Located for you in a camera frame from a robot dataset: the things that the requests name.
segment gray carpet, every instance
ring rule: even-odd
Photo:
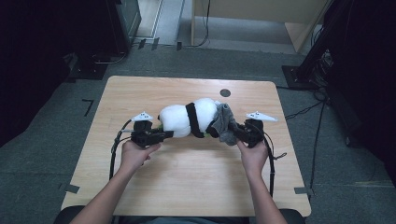
[[[149,45],[111,64],[103,80],[64,83],[30,127],[0,148],[0,223],[52,223],[78,162],[106,80],[111,76],[193,77],[273,81],[286,86],[281,65],[302,55]],[[317,102],[311,91],[278,90],[285,115]],[[92,109],[84,116],[94,100]],[[311,179],[320,106],[288,120],[304,182]],[[383,163],[364,148],[345,146],[343,127],[330,105],[318,139],[312,214],[306,223],[395,223],[396,190]]]

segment hand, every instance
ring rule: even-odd
[[[149,154],[158,150],[160,144],[156,144],[147,148],[142,148],[133,141],[128,140],[122,144],[121,165],[120,170],[128,173],[134,173],[146,160],[150,160]]]
[[[262,168],[268,158],[268,149],[263,142],[259,142],[255,147],[248,148],[245,143],[237,140],[236,144],[241,150],[242,164],[248,176],[262,176]]]

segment cloth strap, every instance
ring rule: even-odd
[[[204,138],[204,134],[199,130],[197,112],[195,111],[195,104],[190,103],[186,105],[187,115],[189,116],[191,133],[197,138]]]

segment forearm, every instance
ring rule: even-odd
[[[133,173],[119,170],[71,223],[108,223]]]
[[[262,223],[286,223],[279,209],[268,192],[261,174],[247,175],[253,199],[256,221]]]

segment person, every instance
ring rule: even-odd
[[[256,222],[259,224],[287,223],[262,179],[262,168],[268,158],[265,144],[260,142],[254,148],[248,148],[238,140],[237,145],[241,151],[242,164],[250,186]],[[161,145],[158,144],[142,150],[130,140],[125,142],[122,145],[120,169],[86,206],[81,206],[82,210],[78,212],[71,223],[109,223],[132,176],[146,160],[150,160],[150,155],[160,147]]]

